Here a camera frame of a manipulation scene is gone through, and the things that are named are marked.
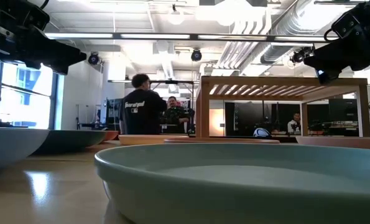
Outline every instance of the window frame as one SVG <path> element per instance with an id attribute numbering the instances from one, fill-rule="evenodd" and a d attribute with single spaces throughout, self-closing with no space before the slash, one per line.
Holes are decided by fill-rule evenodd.
<path id="1" fill-rule="evenodd" d="M 50 96 L 38 93 L 36 91 L 32 90 L 27 90 L 25 88 L 17 87 L 17 86 L 12 86 L 12 85 L 7 85 L 2 82 L 2 73 L 4 70 L 4 62 L 0 62 L 0 90 L 2 90 L 2 87 L 14 90 L 14 91 L 19 91 L 22 93 L 27 93 L 30 95 L 40 95 L 40 96 L 46 96 L 49 97 L 50 100 L 50 110 L 49 110 L 49 126 L 48 129 L 55 129 L 55 109 L 56 109 L 56 97 L 57 97 L 57 88 L 58 88 L 58 74 L 55 72 L 52 73 L 52 91 Z"/>

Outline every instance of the orange bowl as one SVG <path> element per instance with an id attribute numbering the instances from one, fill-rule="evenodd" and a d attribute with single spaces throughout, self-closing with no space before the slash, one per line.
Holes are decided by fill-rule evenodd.
<path id="1" fill-rule="evenodd" d="M 165 139 L 169 138 L 189 138 L 188 136 L 172 136 L 172 135 L 143 135 L 143 134 L 123 134 L 118 136 L 121 145 L 134 146 L 144 144 L 163 144 Z"/>
<path id="2" fill-rule="evenodd" d="M 106 131 L 106 136 L 104 137 L 103 141 L 111 141 L 114 140 L 118 135 L 118 131 Z"/>
<path id="3" fill-rule="evenodd" d="M 297 136 L 299 144 L 309 146 L 335 146 L 370 149 L 370 137 L 302 137 Z"/>
<path id="4" fill-rule="evenodd" d="M 270 139 L 236 139 L 236 138 L 170 138 L 165 143 L 254 143 L 254 144 L 280 144 L 278 140 Z"/>

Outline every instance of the table surface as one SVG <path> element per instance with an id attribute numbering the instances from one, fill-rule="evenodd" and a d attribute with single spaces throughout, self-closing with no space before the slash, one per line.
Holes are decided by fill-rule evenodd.
<path id="1" fill-rule="evenodd" d="M 28 157 L 0 171 L 0 224 L 129 224 L 109 203 L 87 152 Z"/>

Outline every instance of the wooden table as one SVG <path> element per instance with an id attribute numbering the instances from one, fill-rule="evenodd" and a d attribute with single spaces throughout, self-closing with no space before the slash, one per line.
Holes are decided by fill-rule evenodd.
<path id="1" fill-rule="evenodd" d="M 94 152 L 31 156 L 0 170 L 0 224 L 129 224 L 109 203 Z"/>
<path id="2" fill-rule="evenodd" d="M 196 135 L 208 138 L 210 100 L 299 101 L 301 133 L 308 134 L 307 103 L 356 92 L 359 135 L 370 136 L 367 79 L 339 78 L 320 85 L 316 78 L 207 77 L 200 79 L 196 102 Z"/>

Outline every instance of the light blue bowl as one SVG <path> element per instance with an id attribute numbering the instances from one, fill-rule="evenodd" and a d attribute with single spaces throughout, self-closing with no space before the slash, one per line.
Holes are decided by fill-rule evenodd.
<path id="1" fill-rule="evenodd" d="M 25 159 L 45 141 L 49 130 L 0 128 L 0 168 Z"/>
<path id="2" fill-rule="evenodd" d="M 137 224 L 370 223 L 370 150 L 160 144 L 107 149 L 95 162 Z"/>

